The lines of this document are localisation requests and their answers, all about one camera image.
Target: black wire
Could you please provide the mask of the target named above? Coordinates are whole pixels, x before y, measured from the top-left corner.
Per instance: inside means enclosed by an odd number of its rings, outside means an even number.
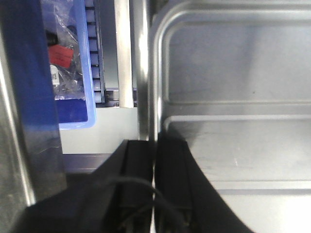
[[[153,206],[154,206],[154,201],[152,200],[152,201],[147,201],[143,205],[141,205],[140,207],[136,208],[134,211],[132,211],[126,217],[124,217],[123,220],[121,220],[121,223],[119,224],[118,230],[120,230],[122,228],[122,226],[125,225],[128,220],[136,217],[137,215],[139,215],[141,213],[144,213],[147,210],[152,209]]]
[[[136,183],[136,184],[140,184],[146,188],[148,188],[148,190],[150,190],[152,193],[155,193],[156,198],[150,202],[147,203],[145,205],[143,205],[140,209],[138,209],[138,211],[142,211],[146,208],[146,210],[148,210],[149,208],[152,208],[153,206],[155,207],[159,207],[167,217],[169,217],[175,224],[176,228],[179,230],[178,232],[183,233],[185,232],[185,228],[184,228],[184,224],[183,224],[183,220],[181,215],[174,209],[174,207],[165,200],[165,198],[163,197],[163,195],[161,194],[161,192],[154,188],[150,182],[148,182],[147,180],[141,179],[141,178],[136,178],[136,177],[109,177],[107,179],[105,179],[104,181],[98,181],[96,182],[92,188],[96,189],[96,191],[98,191],[98,189],[102,189],[105,190],[109,187],[111,187],[112,185],[116,185],[116,184],[121,184],[121,183]],[[87,195],[84,197],[84,199],[86,200],[88,198],[88,196],[91,194],[91,192],[89,191],[87,193]],[[77,218],[77,224],[82,223],[82,219],[84,217],[83,213],[84,210],[87,208],[87,205],[82,205],[80,208],[80,213],[78,214],[78,218]],[[136,212],[133,212],[132,214],[130,214],[123,222],[128,221],[130,218],[134,217],[136,215]]]
[[[96,182],[94,184],[94,188],[102,188],[105,189],[113,184],[121,184],[121,183],[136,183],[141,184],[148,188],[152,193],[155,193],[158,197],[163,198],[162,193],[154,188],[151,183],[145,179],[137,178],[137,177],[125,177],[125,176],[118,176],[118,177],[109,177],[102,182]]]

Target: blue plastic bin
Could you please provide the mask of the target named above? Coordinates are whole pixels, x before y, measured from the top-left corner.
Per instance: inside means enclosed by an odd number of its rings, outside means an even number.
[[[75,26],[80,50],[85,100],[56,100],[59,128],[61,130],[89,128],[93,126],[96,121],[84,0],[73,0],[73,9],[69,14],[76,19]]]

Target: stainless steel tray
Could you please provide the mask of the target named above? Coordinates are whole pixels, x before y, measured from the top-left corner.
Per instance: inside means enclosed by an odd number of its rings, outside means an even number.
[[[311,2],[170,1],[151,27],[150,128],[216,188],[311,188]]]

